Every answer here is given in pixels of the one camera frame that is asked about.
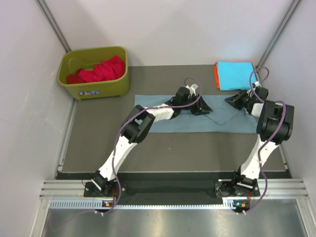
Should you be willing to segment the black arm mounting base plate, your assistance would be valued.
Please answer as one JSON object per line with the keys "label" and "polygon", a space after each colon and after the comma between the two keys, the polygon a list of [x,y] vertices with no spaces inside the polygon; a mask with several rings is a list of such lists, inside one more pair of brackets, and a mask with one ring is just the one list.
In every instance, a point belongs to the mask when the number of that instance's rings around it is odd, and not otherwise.
{"label": "black arm mounting base plate", "polygon": [[133,195],[138,193],[205,193],[217,197],[243,197],[250,194],[252,197],[260,195],[257,180],[245,183],[231,179],[217,179],[215,176],[188,176],[188,177],[158,177],[126,176],[120,175],[118,180],[107,181],[102,189],[89,181],[85,184],[84,196],[117,197]]}

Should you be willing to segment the grey-blue t-shirt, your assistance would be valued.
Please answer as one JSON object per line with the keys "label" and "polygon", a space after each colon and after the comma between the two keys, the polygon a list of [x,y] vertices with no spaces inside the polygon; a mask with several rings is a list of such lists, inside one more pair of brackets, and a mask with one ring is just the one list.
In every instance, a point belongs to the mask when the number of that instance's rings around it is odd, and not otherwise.
{"label": "grey-blue t-shirt", "polygon": [[202,98],[212,111],[207,115],[195,116],[182,111],[171,120],[155,122],[151,133],[246,133],[255,134],[257,121],[247,111],[237,110],[224,101],[227,95],[204,95]]}

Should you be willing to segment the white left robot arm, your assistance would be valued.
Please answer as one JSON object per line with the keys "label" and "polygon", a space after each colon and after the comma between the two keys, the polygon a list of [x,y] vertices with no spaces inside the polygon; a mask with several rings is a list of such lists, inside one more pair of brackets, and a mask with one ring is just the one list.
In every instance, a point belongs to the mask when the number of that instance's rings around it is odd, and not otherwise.
{"label": "white left robot arm", "polygon": [[95,172],[91,181],[95,190],[102,196],[112,190],[117,171],[130,153],[148,135],[152,125],[162,120],[171,120],[189,110],[195,116],[207,115],[212,109],[202,96],[196,93],[197,84],[183,86],[175,96],[158,106],[143,107],[136,105],[125,119],[115,138],[115,146],[106,162]]}

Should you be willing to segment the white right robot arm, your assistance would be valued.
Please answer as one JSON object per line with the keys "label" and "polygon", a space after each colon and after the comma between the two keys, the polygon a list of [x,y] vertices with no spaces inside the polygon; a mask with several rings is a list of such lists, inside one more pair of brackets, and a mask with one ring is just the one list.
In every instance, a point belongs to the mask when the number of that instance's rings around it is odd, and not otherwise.
{"label": "white right robot arm", "polygon": [[258,86],[225,99],[233,108],[245,109],[249,115],[258,118],[256,143],[230,183],[231,191],[238,196],[257,188],[257,180],[269,156],[292,134],[294,107],[267,100],[268,94],[266,88]]}

